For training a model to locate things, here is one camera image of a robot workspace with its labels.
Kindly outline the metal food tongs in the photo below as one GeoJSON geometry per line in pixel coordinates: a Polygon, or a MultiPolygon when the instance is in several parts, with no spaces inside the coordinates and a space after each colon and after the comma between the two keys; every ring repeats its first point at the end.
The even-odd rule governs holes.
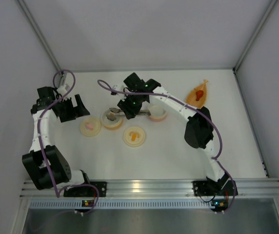
{"type": "Polygon", "coordinates": [[[126,114],[121,109],[111,107],[108,109],[108,111],[109,112],[107,114],[105,114],[105,116],[110,121],[114,121],[118,117],[126,117],[126,119],[131,119],[131,118],[135,118],[136,116],[150,116],[151,115],[150,110],[140,110],[137,114],[130,114],[130,113],[126,114]]]}

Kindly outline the cream lid pink handle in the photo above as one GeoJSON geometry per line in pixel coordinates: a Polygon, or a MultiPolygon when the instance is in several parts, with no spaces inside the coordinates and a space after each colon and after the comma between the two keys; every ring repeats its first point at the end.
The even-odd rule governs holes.
{"type": "Polygon", "coordinates": [[[98,118],[88,117],[80,124],[80,132],[86,137],[94,137],[101,131],[101,122],[98,118]]]}

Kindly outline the red toy chicken drumstick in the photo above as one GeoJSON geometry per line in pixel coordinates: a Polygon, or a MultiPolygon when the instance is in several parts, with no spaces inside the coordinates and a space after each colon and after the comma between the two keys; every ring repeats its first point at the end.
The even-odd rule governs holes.
{"type": "Polygon", "coordinates": [[[204,91],[203,90],[198,90],[196,91],[196,101],[199,101],[204,95],[204,91]]]}

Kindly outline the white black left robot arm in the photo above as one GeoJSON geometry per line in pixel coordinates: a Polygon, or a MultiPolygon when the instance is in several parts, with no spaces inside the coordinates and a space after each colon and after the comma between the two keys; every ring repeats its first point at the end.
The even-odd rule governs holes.
{"type": "Polygon", "coordinates": [[[22,156],[22,163],[38,190],[50,189],[54,184],[80,185],[88,183],[83,170],[71,170],[69,163],[55,143],[56,122],[67,122],[90,115],[79,94],[76,105],[68,97],[71,87],[42,87],[39,98],[32,106],[34,135],[29,153],[22,156]]]}

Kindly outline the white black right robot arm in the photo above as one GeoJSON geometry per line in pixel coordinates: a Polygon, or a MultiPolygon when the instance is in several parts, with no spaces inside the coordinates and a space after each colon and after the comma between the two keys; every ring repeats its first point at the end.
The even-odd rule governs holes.
{"type": "Polygon", "coordinates": [[[198,187],[199,196],[237,195],[235,181],[218,160],[223,142],[206,107],[199,109],[177,99],[153,79],[135,83],[125,81],[122,85],[115,85],[110,91],[112,95],[119,96],[117,106],[127,119],[135,118],[143,103],[148,102],[161,107],[185,124],[184,140],[199,151],[206,174],[204,186],[198,187]]]}

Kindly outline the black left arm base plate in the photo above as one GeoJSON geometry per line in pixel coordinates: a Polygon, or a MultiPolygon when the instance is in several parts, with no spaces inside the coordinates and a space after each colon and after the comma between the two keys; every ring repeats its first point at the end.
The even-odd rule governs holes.
{"type": "MultiPolygon", "coordinates": [[[[98,189],[99,197],[106,197],[107,182],[106,181],[92,181],[90,182],[98,189]]],[[[63,193],[64,197],[97,197],[97,191],[94,187],[80,186],[66,189],[63,193]]]]}

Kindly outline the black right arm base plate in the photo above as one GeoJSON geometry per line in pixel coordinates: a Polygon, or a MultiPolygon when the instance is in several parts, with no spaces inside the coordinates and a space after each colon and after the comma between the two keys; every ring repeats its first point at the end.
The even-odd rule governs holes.
{"type": "Polygon", "coordinates": [[[224,185],[211,180],[195,180],[192,185],[196,196],[226,196],[226,192],[229,196],[238,195],[238,190],[234,189],[230,180],[224,185]]]}

